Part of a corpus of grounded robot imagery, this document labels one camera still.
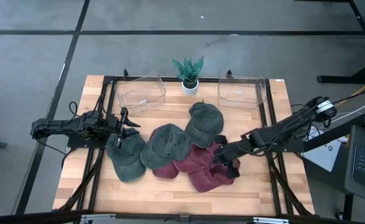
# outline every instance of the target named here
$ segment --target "wooden table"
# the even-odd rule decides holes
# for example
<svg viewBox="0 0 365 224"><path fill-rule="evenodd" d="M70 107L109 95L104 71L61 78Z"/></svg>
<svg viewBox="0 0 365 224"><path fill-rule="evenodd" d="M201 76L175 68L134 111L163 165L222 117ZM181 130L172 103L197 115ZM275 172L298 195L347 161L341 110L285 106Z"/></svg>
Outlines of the wooden table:
<svg viewBox="0 0 365 224"><path fill-rule="evenodd" d="M88 75L78 108L78 114L92 110L101 92L104 76ZM180 82L164 82L167 90L165 103L129 119L142 128L139 131L145 140L151 132L167 123L185 129L192 104L204 100L217 106L224 115L224 129L221 134L228 141L237 141L242 133L261 127L258 108L243 109L219 106L217 104L217 83L200 83L197 95L184 96ZM290 102L284 80L270 80L272 97L277 120L291 115ZM265 103L267 123L270 124L269 110ZM119 113L120 107L114 102L112 112ZM87 149L77 149L65 160L59 180L53 208L62 206L76 190L83 176ZM189 182L187 174L179 173L177 178L164 180L155 177L147 169L143 178L134 183L121 182L112 165L111 159L104 156L98 193L95 202L96 212L108 213L162 213L195 215L275 215L269 169L265 157L243 156L240 158L241 176L233 185L218 187L206 193L198 193ZM307 210L313 211L303 162L292 153L284 153L285 167L289 186ZM91 186L86 191L83 208L88 208ZM282 210L285 200L279 186Z"/></svg>

